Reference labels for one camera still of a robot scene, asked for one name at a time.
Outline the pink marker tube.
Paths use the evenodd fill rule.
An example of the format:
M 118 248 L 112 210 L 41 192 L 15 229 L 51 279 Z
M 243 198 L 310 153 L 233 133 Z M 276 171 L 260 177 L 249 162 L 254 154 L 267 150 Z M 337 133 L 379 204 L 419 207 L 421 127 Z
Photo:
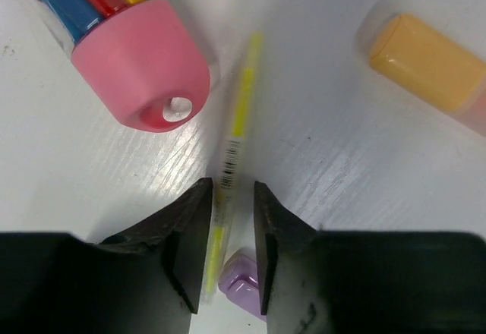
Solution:
M 80 76 L 121 124 L 162 133 L 210 94 L 210 65 L 168 0 L 31 0 Z

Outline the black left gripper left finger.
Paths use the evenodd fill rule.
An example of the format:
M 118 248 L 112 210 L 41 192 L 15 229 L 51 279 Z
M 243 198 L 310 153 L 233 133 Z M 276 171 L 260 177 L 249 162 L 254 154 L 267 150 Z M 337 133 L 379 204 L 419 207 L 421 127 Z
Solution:
M 1 235 L 3 333 L 187 333 L 200 303 L 213 182 L 98 244 Z

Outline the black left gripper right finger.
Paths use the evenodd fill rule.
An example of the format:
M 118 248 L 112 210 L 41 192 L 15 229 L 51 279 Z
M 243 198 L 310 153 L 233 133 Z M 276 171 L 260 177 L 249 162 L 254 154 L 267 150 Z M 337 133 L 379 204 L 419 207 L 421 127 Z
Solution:
M 254 184 L 269 333 L 483 333 L 485 242 L 468 232 L 316 230 Z

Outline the thin yellow pen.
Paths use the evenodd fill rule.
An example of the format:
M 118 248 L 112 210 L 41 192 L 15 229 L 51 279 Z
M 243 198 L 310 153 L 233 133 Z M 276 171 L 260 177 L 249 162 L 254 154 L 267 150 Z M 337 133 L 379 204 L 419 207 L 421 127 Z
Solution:
M 219 274 L 229 243 L 234 213 L 237 181 L 242 166 L 243 152 L 251 125 L 254 91 L 264 44 L 261 32 L 251 34 L 231 94 L 229 114 L 219 154 L 214 182 L 213 212 L 202 288 L 202 300 L 210 304 L 216 293 Z

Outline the purple highlighter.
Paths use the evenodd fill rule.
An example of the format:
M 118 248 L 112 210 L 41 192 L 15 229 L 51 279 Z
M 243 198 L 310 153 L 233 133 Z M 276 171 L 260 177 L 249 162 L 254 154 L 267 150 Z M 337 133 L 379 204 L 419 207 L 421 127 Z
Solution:
M 219 274 L 218 289 L 229 301 L 256 318 L 266 322 L 261 314 L 255 251 L 243 247 L 224 264 Z

